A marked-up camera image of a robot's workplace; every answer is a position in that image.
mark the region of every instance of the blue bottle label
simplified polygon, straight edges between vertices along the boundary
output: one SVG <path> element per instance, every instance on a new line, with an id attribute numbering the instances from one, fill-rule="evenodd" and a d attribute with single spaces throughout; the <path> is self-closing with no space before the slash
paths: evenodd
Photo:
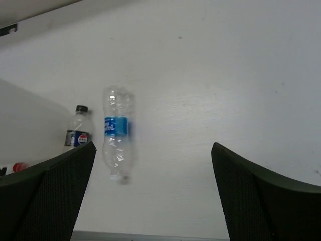
<path id="1" fill-rule="evenodd" d="M 105 136 L 126 136 L 127 118 L 126 117 L 106 117 Z"/>
<path id="2" fill-rule="evenodd" d="M 69 147 L 77 147 L 81 144 L 89 141 L 90 135 L 88 132 L 80 132 L 80 131 L 67 131 L 65 146 Z"/>

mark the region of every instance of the plastic bottle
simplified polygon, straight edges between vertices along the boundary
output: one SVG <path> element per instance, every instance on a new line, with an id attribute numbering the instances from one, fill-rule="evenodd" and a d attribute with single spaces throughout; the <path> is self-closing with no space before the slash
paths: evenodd
<path id="1" fill-rule="evenodd" d="M 76 114 L 69 120 L 63 152 L 91 140 L 93 123 L 88 117 L 88 107 L 78 105 Z"/>
<path id="2" fill-rule="evenodd" d="M 110 169 L 111 180 L 122 180 L 124 166 L 130 158 L 128 139 L 128 103 L 126 90 L 112 86 L 104 89 L 105 139 L 103 159 Z"/>

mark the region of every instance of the bottle cap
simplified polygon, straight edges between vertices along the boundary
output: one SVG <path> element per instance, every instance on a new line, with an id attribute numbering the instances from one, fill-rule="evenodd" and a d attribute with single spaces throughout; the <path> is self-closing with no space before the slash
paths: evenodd
<path id="1" fill-rule="evenodd" d="M 78 105 L 76 107 L 76 111 L 81 111 L 81 112 L 88 112 L 88 107 L 84 106 L 84 105 Z"/>

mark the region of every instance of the bottle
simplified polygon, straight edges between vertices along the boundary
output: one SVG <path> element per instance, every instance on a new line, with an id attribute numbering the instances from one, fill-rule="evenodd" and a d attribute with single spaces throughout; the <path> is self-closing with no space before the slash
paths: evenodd
<path id="1" fill-rule="evenodd" d="M 69 151 L 91 140 L 93 123 L 88 116 L 88 107 L 78 105 L 76 114 L 70 119 L 63 152 Z"/>
<path id="2" fill-rule="evenodd" d="M 112 86 L 104 89 L 105 138 L 102 155 L 110 169 L 110 179 L 116 181 L 123 179 L 125 163 L 130 158 L 127 134 L 128 101 L 123 87 Z"/>

